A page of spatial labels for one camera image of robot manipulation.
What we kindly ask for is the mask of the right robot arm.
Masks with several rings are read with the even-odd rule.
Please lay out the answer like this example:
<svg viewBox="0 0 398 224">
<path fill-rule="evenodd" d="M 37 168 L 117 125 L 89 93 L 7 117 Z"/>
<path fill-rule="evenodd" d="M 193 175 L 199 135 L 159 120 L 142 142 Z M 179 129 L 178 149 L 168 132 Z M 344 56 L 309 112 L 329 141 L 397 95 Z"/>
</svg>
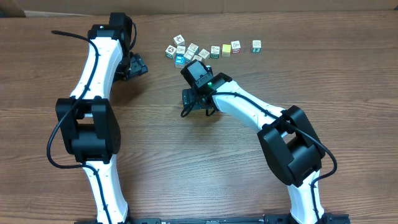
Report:
<svg viewBox="0 0 398 224">
<path fill-rule="evenodd" d="M 190 85 L 183 91 L 182 117 L 204 109 L 234 116 L 253 129 L 272 173 L 288 188 L 290 223 L 326 223 L 318 181 L 336 172 L 321 174 L 322 159 L 333 154 L 318 138 L 307 115 L 297 106 L 270 105 L 241 88 L 224 73 L 214 75 L 209 65 L 193 60 L 181 75 Z"/>
</svg>

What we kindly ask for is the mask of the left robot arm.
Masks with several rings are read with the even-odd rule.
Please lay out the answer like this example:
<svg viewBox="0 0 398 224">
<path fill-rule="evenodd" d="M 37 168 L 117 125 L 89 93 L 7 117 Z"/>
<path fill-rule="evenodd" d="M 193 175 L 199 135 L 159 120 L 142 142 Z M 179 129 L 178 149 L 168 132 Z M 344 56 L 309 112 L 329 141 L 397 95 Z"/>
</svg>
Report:
<svg viewBox="0 0 398 224">
<path fill-rule="evenodd" d="M 109 102 L 112 85 L 147 73 L 132 48 L 137 29 L 123 12 L 113 12 L 108 24 L 95 24 L 81 78 L 68 98 L 55 105 L 58 123 L 47 144 L 47 159 L 59 169 L 83 169 L 90 182 L 97 215 L 93 223 L 131 223 L 129 205 L 119 182 L 117 154 L 121 130 Z"/>
</svg>

